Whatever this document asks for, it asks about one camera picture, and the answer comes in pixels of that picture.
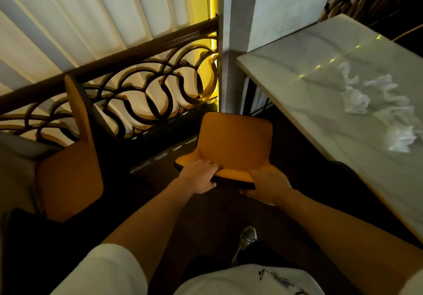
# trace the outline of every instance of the handrail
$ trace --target handrail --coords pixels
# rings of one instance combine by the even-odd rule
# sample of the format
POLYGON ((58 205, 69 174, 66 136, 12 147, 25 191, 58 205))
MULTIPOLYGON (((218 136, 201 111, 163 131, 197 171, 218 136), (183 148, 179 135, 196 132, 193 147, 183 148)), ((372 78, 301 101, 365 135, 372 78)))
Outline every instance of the handrail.
POLYGON ((63 79, 66 74, 72 74, 78 82, 84 83, 135 65, 143 59, 172 48, 183 47, 218 30, 219 18, 215 17, 17 89, 0 96, 0 115, 63 93, 65 91, 63 79))

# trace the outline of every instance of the shoe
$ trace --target shoe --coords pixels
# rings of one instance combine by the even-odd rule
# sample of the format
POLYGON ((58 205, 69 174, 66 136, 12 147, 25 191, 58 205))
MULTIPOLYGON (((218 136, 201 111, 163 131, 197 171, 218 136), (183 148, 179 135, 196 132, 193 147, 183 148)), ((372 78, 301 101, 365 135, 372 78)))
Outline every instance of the shoe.
POLYGON ((246 249, 248 245, 257 241, 257 232, 253 226, 247 226, 242 230, 241 236, 239 237, 239 247, 236 251, 234 257, 232 258, 231 267, 237 266, 236 257, 238 256, 239 251, 246 249))

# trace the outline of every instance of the person's right arm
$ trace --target person's right arm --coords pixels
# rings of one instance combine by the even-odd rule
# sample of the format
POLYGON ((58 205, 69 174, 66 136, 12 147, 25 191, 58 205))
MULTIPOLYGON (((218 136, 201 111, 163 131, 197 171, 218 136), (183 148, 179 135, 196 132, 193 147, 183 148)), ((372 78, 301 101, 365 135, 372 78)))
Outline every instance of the person's right arm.
POLYGON ((398 294, 423 268, 422 250, 293 190, 282 172, 251 171, 251 176, 256 189, 241 193, 286 212, 364 294, 398 294))

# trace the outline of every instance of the marble tabletop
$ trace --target marble tabletop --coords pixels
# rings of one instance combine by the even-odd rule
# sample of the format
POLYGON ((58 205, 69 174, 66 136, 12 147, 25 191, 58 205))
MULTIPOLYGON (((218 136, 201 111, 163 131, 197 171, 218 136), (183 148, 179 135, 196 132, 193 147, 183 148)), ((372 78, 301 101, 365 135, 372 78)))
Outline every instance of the marble tabletop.
POLYGON ((344 111, 345 82, 337 66, 349 62, 350 77, 365 81, 385 74, 399 84, 423 120, 423 59, 339 15, 237 59, 242 70, 328 159, 351 167, 423 242, 423 143, 410 153, 389 151, 386 126, 372 112, 384 108, 382 92, 367 87, 367 114, 344 111))

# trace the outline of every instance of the person's left hand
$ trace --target person's left hand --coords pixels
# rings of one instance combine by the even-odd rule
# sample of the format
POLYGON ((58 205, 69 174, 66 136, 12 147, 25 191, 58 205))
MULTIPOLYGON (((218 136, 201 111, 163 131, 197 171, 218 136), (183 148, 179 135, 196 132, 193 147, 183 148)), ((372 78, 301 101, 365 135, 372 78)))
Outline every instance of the person's left hand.
POLYGON ((216 187, 216 183, 210 180, 218 170, 219 165, 211 161, 194 160, 184 166, 177 180, 186 185, 193 194, 203 194, 216 187))

